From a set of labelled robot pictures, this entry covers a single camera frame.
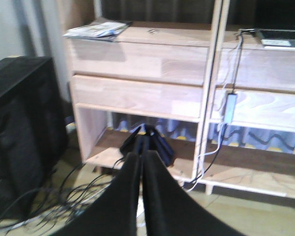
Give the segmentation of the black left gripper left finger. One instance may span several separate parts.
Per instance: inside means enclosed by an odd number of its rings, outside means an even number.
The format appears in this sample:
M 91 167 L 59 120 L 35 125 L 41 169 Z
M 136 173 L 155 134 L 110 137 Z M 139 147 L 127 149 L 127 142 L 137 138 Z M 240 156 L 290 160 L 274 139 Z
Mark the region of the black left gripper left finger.
M 135 236 L 141 160 L 128 153 L 117 176 L 81 215 L 54 236 Z

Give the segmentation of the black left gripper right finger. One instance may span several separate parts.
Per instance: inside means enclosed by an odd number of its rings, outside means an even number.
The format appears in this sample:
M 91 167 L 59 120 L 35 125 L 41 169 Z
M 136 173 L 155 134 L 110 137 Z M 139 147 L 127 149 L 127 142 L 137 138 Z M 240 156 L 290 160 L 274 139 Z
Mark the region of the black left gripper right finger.
M 143 199 L 149 236 L 240 236 L 210 214 L 170 175 L 158 153 L 143 154 Z

